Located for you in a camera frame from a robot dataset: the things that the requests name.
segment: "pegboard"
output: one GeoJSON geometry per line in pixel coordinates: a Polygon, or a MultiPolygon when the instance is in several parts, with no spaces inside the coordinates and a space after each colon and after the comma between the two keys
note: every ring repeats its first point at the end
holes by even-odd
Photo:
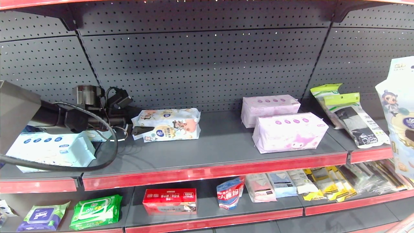
{"type": "Polygon", "coordinates": [[[327,83],[344,83],[342,93],[375,92],[387,78],[391,59],[413,54],[412,30],[332,28],[306,95],[327,83]]]}
{"type": "Polygon", "coordinates": [[[71,4],[82,35],[328,27],[336,1],[142,0],[71,4]]]}
{"type": "MultiPolygon", "coordinates": [[[[338,8],[348,3],[342,1],[338,8]]],[[[332,26],[414,29],[414,5],[392,4],[351,11],[341,23],[332,26]]]]}
{"type": "Polygon", "coordinates": [[[76,85],[98,85],[76,36],[0,43],[0,80],[41,95],[45,101],[73,103],[76,85]]]}
{"type": "Polygon", "coordinates": [[[0,41],[70,36],[60,19],[17,11],[0,12],[0,41]]]}
{"type": "Polygon", "coordinates": [[[139,107],[301,97],[327,33],[317,29],[171,32],[83,37],[103,88],[139,107]]]}

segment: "shelf bracket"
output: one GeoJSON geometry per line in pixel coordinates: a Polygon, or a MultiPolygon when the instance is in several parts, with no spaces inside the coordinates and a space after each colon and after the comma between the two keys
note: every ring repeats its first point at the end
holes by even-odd
{"type": "Polygon", "coordinates": [[[24,7],[24,8],[13,9],[13,11],[19,11],[19,12],[25,12],[25,13],[35,14],[35,15],[43,15],[43,16],[58,18],[62,21],[66,30],[74,31],[77,29],[75,20],[67,4],[53,4],[53,5],[43,5],[43,6],[35,6],[35,7],[24,7]]]}
{"type": "Polygon", "coordinates": [[[338,6],[335,9],[335,15],[332,19],[335,23],[342,23],[349,12],[354,10],[361,10],[371,7],[379,7],[384,5],[391,5],[392,2],[373,2],[366,0],[358,1],[339,1],[338,6]]]}

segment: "green wet wipes pack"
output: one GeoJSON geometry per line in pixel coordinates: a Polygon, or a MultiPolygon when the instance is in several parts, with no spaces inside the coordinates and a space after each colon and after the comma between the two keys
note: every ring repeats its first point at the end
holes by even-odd
{"type": "Polygon", "coordinates": [[[113,195],[87,201],[75,206],[70,228],[76,231],[118,222],[122,197],[113,195]]]}

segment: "red box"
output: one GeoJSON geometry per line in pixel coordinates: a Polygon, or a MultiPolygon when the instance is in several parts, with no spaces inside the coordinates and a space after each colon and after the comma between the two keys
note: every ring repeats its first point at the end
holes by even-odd
{"type": "Polygon", "coordinates": [[[147,189],[142,204],[150,215],[197,213],[196,189],[147,189]]]}

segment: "robotic arm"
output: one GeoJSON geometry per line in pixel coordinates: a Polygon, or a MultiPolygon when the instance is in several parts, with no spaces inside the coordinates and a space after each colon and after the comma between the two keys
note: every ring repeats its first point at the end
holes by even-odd
{"type": "Polygon", "coordinates": [[[118,139],[113,127],[122,128],[126,135],[138,135],[154,129],[135,127],[131,118],[140,109],[128,106],[132,99],[125,90],[111,87],[104,90],[97,86],[80,85],[74,88],[77,104],[49,103],[36,93],[7,81],[0,81],[0,162],[49,171],[87,172],[102,169],[113,162],[118,151],[118,139]],[[115,95],[108,98],[111,89],[115,95]],[[72,109],[60,107],[66,105],[72,109]],[[16,159],[5,154],[26,125],[41,128],[50,134],[80,133],[84,130],[110,131],[113,135],[114,153],[107,162],[93,167],[65,167],[16,159]]]}

